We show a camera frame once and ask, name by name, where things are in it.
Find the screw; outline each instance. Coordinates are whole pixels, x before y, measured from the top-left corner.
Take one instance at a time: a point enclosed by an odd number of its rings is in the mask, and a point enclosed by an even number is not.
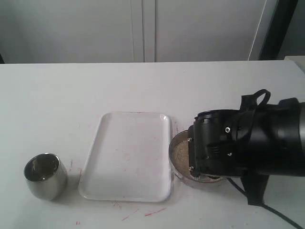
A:
[[[226,127],[226,128],[224,129],[224,131],[228,134],[228,133],[230,133],[231,129],[230,129],[229,127]]]

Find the table surface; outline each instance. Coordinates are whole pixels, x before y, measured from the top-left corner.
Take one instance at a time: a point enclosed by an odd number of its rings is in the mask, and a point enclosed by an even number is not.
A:
[[[266,88],[271,103],[305,101],[304,87],[305,75],[291,61],[2,64],[1,228],[292,228],[248,206],[227,181],[194,189],[175,177],[162,203],[90,201],[77,186],[105,113],[164,113],[176,134],[199,112],[238,109],[241,95]],[[32,196],[23,177],[26,162],[47,152],[68,170],[68,186],[56,201]],[[265,202],[305,227],[304,193],[305,178],[271,176]]]

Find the rectangular tray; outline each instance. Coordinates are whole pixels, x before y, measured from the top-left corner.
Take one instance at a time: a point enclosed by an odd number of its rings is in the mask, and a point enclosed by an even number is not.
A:
[[[171,121],[164,114],[105,114],[79,183],[88,199],[160,202],[171,192],[168,147]]]

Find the metal cup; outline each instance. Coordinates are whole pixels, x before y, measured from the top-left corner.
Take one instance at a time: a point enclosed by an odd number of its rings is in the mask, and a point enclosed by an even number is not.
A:
[[[24,168],[24,176],[31,193],[40,199],[51,200],[66,187],[67,171],[54,154],[39,154]]]

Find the black wire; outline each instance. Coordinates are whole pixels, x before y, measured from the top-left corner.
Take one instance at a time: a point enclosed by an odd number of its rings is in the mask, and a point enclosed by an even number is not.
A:
[[[245,197],[247,197],[247,194],[245,191],[243,191],[231,178],[227,178],[227,180],[238,190],[240,191]],[[261,207],[265,208],[266,210],[272,212],[273,214],[276,214],[278,217],[282,218],[285,220],[287,223],[291,224],[297,229],[304,229],[300,225],[298,225],[296,222],[292,221],[290,218],[287,216],[283,215],[281,212],[275,210],[274,208],[271,208],[267,206],[266,204],[262,204]]]

